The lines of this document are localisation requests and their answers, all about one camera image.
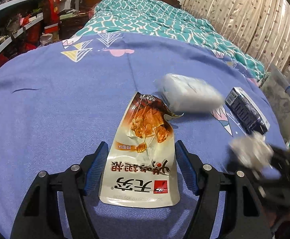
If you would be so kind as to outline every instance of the blue bedsheet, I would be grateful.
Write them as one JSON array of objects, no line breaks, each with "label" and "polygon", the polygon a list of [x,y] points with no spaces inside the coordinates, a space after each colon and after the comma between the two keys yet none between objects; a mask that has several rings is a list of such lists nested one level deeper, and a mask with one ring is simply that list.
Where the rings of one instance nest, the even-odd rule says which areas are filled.
[{"label": "blue bedsheet", "polygon": [[[248,71],[223,54],[137,33],[90,35],[38,48],[0,68],[0,232],[5,238],[36,174],[66,170],[103,140],[110,146],[134,92],[157,95],[153,81],[169,72],[204,79],[223,96],[242,87],[271,125],[266,140],[284,147],[265,96],[246,78]],[[172,125],[175,140],[219,171],[226,171],[230,160],[228,142],[244,135],[227,106],[213,115],[185,114]],[[182,238],[197,197],[179,170],[178,179],[180,202],[159,209],[106,205],[95,191],[86,205],[99,237]],[[62,200],[59,206],[65,236],[71,238]],[[221,194],[212,238],[219,233],[223,206]]]}]

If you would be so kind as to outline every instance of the storage box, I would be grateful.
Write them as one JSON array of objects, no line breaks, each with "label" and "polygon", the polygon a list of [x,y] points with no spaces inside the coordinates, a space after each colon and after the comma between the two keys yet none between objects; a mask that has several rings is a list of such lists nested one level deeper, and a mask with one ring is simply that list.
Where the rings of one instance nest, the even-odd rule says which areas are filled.
[{"label": "storage box", "polygon": [[257,131],[264,135],[269,130],[270,124],[264,114],[242,88],[234,87],[225,102],[247,134]]}]

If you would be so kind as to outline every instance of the leaf patterned curtain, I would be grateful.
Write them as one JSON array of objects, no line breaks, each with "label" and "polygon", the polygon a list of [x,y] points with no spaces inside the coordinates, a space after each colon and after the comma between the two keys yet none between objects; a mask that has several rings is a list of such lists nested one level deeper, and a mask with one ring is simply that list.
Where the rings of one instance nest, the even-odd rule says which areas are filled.
[{"label": "leaf patterned curtain", "polygon": [[290,65],[290,5],[286,0],[185,0],[183,9],[210,21],[217,32],[283,71]]}]

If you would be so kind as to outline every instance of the teal patterned blanket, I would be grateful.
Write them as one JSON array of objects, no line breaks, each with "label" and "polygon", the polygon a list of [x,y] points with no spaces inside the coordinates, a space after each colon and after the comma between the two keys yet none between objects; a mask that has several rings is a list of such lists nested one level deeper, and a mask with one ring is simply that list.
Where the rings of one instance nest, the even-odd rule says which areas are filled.
[{"label": "teal patterned blanket", "polygon": [[96,6],[95,15],[74,37],[114,31],[168,37],[208,47],[248,67],[257,81],[265,72],[260,61],[218,34],[207,20],[196,19],[162,1],[103,0]]}]

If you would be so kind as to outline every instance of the white wrapped package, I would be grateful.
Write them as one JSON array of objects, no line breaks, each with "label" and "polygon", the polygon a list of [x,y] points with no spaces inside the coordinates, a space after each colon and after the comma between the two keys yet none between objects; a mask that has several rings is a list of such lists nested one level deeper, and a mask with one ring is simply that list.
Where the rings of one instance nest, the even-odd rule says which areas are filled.
[{"label": "white wrapped package", "polygon": [[235,138],[229,145],[242,165],[257,171],[269,165],[274,154],[265,143],[265,137],[258,132]]},{"label": "white wrapped package", "polygon": [[223,96],[201,79],[168,73],[155,85],[173,112],[211,112],[224,104]]}]

